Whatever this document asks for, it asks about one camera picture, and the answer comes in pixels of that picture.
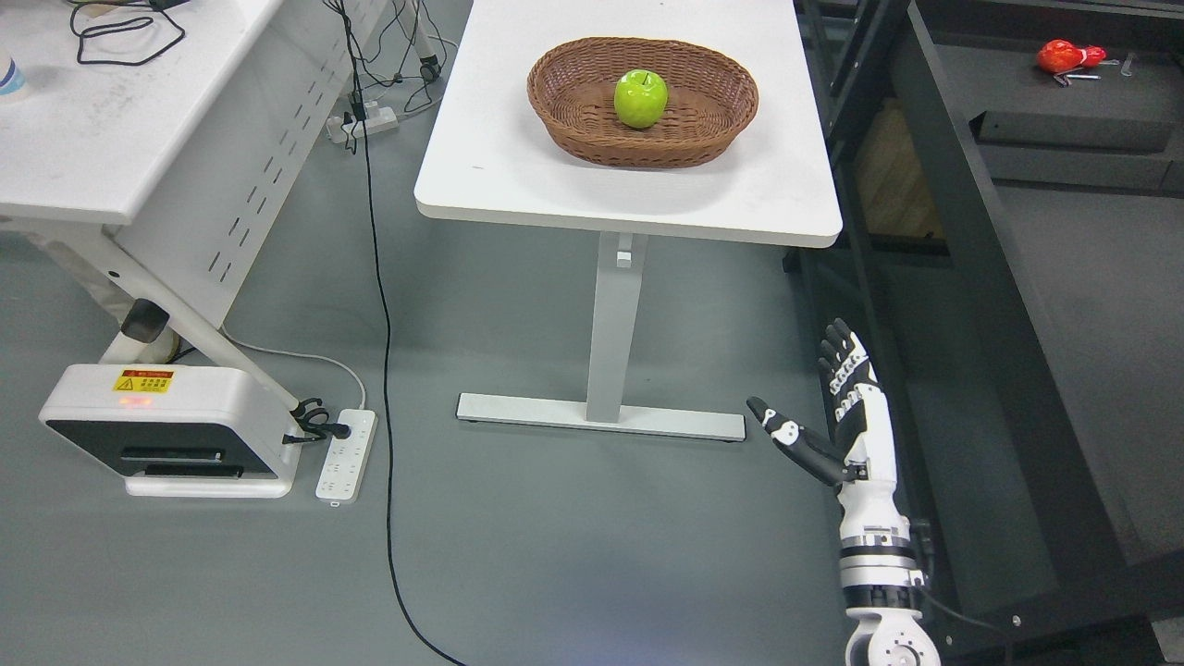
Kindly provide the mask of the white robot forearm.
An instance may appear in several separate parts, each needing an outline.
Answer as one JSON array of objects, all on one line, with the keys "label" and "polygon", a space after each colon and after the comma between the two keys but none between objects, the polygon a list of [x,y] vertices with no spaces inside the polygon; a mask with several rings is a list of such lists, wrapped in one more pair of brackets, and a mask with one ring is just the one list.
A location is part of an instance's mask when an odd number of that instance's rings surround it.
[{"label": "white robot forearm", "polygon": [[939,665],[939,649],[921,625],[910,523],[896,510],[895,481],[856,478],[837,494],[839,582],[855,623],[845,665]]}]

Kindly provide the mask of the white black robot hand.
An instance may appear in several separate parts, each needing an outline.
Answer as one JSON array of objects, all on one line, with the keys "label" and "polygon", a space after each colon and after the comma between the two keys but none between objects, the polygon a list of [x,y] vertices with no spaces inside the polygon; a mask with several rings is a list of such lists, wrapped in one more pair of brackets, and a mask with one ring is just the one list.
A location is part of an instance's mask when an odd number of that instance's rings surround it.
[{"label": "white black robot hand", "polygon": [[826,435],[779,414],[757,396],[746,405],[774,446],[828,487],[883,485],[896,489],[897,462],[892,414],[870,351],[843,319],[824,329],[818,374],[832,415]]}]

